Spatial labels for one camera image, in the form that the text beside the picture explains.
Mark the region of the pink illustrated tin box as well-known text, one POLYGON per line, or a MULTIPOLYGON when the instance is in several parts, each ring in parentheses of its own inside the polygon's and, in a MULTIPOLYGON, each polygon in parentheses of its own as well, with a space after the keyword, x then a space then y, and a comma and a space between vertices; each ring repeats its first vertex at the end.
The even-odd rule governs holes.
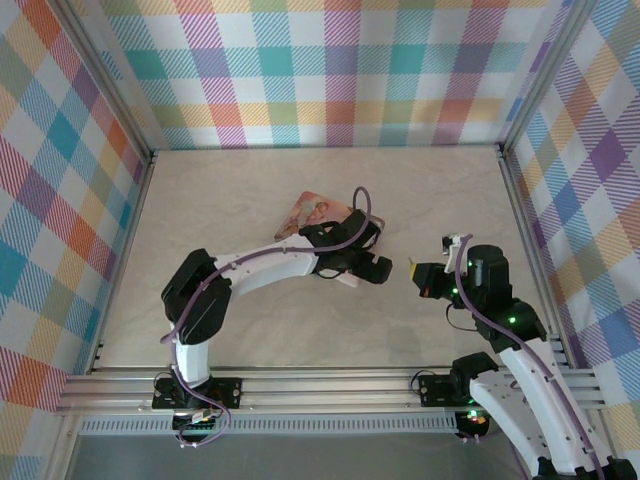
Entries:
POLYGON ((274 240, 284 240, 308 226, 323 225, 327 233, 337 228, 335 243, 343 243, 357 233, 363 222, 363 215, 360 215, 350 220, 346 226, 341 226, 353 212, 352 204, 304 191, 275 233, 274 240))

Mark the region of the controller board with green light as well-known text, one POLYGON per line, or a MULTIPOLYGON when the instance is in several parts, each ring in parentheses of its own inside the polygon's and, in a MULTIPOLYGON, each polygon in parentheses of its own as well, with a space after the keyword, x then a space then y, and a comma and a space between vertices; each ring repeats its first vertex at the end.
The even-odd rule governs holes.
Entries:
POLYGON ((456 436, 463 440, 476 439, 488 434, 490 419, 475 409, 455 413, 456 436))

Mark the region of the controller board with connectors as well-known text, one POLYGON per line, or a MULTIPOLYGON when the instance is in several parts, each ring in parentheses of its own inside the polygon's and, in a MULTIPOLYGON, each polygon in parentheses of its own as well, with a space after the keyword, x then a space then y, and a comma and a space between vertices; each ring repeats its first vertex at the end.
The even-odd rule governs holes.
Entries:
POLYGON ((199 410, 178 412, 172 417, 172 429, 175 431, 212 431, 221 417, 220 410, 199 410))

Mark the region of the aluminium table side rail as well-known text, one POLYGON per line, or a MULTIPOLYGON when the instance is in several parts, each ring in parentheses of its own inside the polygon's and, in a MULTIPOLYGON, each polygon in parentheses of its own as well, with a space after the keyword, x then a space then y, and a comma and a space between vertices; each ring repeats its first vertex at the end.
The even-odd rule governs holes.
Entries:
POLYGON ((524 197, 522 196, 509 163, 508 154, 504 146, 498 143, 496 146, 496 157, 499 169, 506 187, 507 195, 515 217, 515 222, 524 246, 527 262, 531 271, 537 295, 542 303, 542 319, 551 334, 556 335, 564 347, 566 364, 569 368, 581 368, 583 364, 576 356, 570 336, 562 324, 560 311, 556 299, 552 292, 552 287, 543 265, 540 249, 537 245, 534 230, 529 223, 529 218, 525 208, 524 197))
POLYGON ((103 346, 103 334, 106 328, 106 324, 108 323, 111 310, 116 303, 120 285, 126 271, 127 262, 129 260, 130 252, 134 243, 140 217, 144 209, 144 204, 148 195, 159 153, 159 149, 154 149, 150 153, 148 161, 143 170, 139 193, 126 229, 126 236, 124 237, 121 255, 115 265, 113 281, 109 287, 106 303, 97 323, 91 347, 89 349, 89 355, 84 367, 84 374, 87 375, 91 375, 93 373, 94 365, 100 358, 100 349, 103 346))

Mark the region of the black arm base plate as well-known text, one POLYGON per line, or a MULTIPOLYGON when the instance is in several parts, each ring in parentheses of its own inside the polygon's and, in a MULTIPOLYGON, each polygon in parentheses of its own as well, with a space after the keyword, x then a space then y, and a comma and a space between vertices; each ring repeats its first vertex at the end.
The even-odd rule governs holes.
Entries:
MULTIPOLYGON (((238 409, 242 396, 242 379, 211 377, 194 390, 229 409, 238 409)), ((160 377, 154 381, 154 395, 152 398, 154 410, 198 410, 210 408, 211 404, 199 397, 188 393, 174 377, 160 377)))
POLYGON ((479 406, 471 397, 469 384, 449 375, 420 375, 414 385, 422 407, 479 406))

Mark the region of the aluminium mounting rail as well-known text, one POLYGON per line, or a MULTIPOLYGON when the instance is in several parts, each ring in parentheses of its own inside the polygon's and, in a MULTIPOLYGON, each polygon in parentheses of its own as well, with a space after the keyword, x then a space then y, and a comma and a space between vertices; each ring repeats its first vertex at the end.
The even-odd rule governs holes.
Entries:
MULTIPOLYGON (((423 409, 409 381, 414 367, 221 368, 216 377, 242 380, 232 415, 417 413, 423 409)), ((163 367, 104 368, 72 376, 61 394, 59 415, 151 414, 154 386, 163 367)))

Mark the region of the aluminium frame post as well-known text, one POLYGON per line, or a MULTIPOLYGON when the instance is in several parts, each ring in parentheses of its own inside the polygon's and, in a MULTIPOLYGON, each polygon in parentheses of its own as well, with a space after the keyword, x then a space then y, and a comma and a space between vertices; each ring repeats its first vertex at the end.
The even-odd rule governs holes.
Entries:
POLYGON ((69 22, 69 29, 77 48, 88 65, 88 70, 97 81, 100 91, 104 94, 107 102, 113 108, 118 120, 121 122, 125 133, 135 144, 136 149, 145 158, 153 157, 154 150, 145 139, 142 130, 138 126, 132 111, 121 96, 113 75, 103 60, 99 50, 94 46, 89 32, 83 25, 81 17, 76 13, 71 0, 56 0, 61 12, 66 15, 69 22))
POLYGON ((520 103, 519 108, 508 121, 503 139, 497 143, 503 155, 514 150, 519 139, 525 133, 531 122, 535 111, 539 107, 544 95, 550 88, 551 83, 556 78, 560 67, 568 56, 571 47, 574 45, 581 29, 592 13, 597 0, 572 0, 568 5, 566 15, 562 22, 553 21, 548 33, 554 30, 556 34, 551 38, 545 53, 537 55, 533 64, 538 66, 530 87, 520 103))

